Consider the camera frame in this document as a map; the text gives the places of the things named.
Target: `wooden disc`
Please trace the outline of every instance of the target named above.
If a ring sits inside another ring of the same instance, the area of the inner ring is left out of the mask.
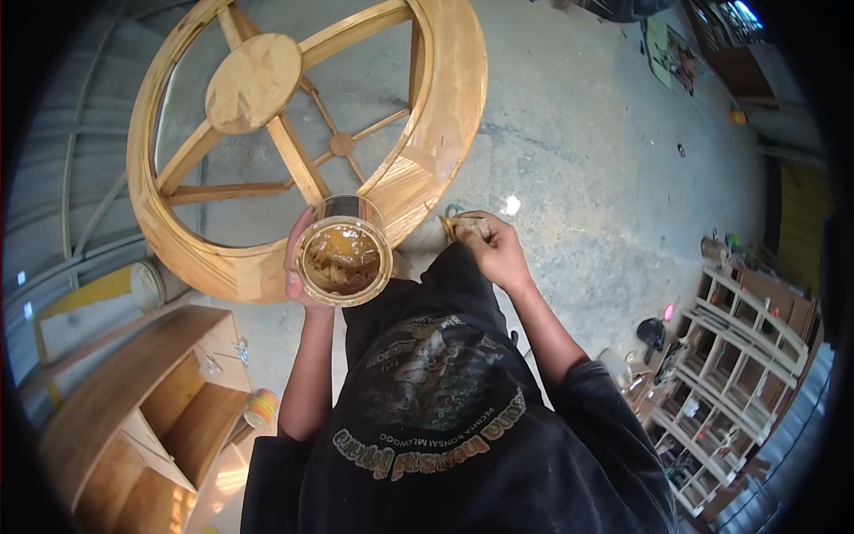
[[[329,150],[336,156],[353,154],[354,146],[356,146],[356,142],[353,141],[353,136],[344,132],[336,133],[329,142]]]
[[[216,130],[241,135],[270,122],[293,96],[302,75],[299,44],[264,33],[232,51],[213,73],[205,113]]]

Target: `round wooden frame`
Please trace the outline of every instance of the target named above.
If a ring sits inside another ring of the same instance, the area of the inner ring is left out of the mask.
[[[134,213],[151,248],[184,282],[202,293],[232,302],[281,302],[285,295],[287,239],[247,248],[225,247],[192,233],[171,207],[234,197],[280,194],[296,185],[310,205],[328,197],[317,166],[332,151],[311,161],[284,112],[266,124],[293,178],[289,184],[180,186],[184,176],[224,134],[206,119],[177,154],[155,172],[155,124],[169,75],[190,42],[219,18],[232,50],[260,32],[232,0],[201,0],[168,35],[157,52],[133,108],[127,138],[127,181]],[[386,238],[396,247],[430,213],[453,181],[477,134],[486,101],[486,45],[467,0],[388,0],[337,22],[299,43],[302,72],[363,38],[412,20],[409,106],[363,132],[353,142],[394,120],[409,121],[391,153],[357,193],[373,202],[386,221]],[[308,91],[337,138],[336,153],[349,145],[331,122],[317,90]],[[358,167],[348,160],[362,178]]]

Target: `left hand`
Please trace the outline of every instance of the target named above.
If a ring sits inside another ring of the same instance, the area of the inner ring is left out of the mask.
[[[290,229],[290,235],[288,236],[288,250],[284,257],[284,270],[288,273],[288,283],[285,286],[284,291],[290,300],[302,304],[307,312],[309,310],[333,311],[334,308],[332,306],[317,302],[306,294],[303,290],[302,277],[294,269],[294,248],[296,247],[296,242],[299,241],[300,236],[306,228],[314,222],[314,219],[314,208],[309,206],[308,209],[302,212],[300,218],[296,220],[294,227]]]

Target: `wooden cabinet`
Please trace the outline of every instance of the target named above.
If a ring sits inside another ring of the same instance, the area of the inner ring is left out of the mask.
[[[236,346],[231,312],[183,308],[117,351],[59,410],[40,449],[85,532],[183,530],[251,394]]]

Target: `person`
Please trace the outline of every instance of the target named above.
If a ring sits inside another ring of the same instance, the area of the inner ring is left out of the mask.
[[[512,226],[458,230],[414,280],[343,310],[348,375],[330,381],[334,308],[302,291],[300,347],[278,436],[258,437],[241,532],[676,531],[655,449],[605,367],[537,290]],[[554,411],[507,336],[492,284],[522,322]]]

